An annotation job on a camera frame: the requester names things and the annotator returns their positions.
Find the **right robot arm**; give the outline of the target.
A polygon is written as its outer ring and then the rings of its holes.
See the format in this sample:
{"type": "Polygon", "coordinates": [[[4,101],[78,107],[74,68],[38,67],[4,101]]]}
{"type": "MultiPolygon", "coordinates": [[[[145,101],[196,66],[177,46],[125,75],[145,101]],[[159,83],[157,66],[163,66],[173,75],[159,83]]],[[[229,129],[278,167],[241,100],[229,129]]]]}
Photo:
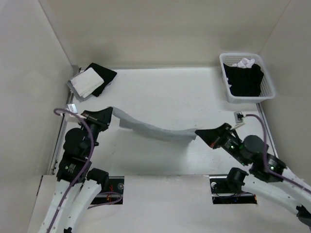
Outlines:
{"type": "Polygon", "coordinates": [[[249,171],[237,167],[230,169],[225,180],[229,191],[261,196],[287,209],[303,224],[311,225],[311,187],[283,161],[268,153],[265,138],[249,135],[241,140],[227,123],[195,133],[210,148],[222,148],[241,165],[250,166],[249,171]]]}

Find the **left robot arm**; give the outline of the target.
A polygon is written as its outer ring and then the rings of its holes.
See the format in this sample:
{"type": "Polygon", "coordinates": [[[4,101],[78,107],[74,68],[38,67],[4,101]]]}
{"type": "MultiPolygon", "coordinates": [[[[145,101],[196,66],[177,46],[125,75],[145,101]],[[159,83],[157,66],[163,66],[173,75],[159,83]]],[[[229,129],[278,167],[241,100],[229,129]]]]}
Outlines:
{"type": "Polygon", "coordinates": [[[90,159],[98,146],[99,133],[110,125],[113,108],[81,114],[56,108],[54,113],[73,117],[80,126],[65,135],[55,191],[39,232],[74,233],[94,198],[109,188],[108,172],[91,168],[90,159]]]}

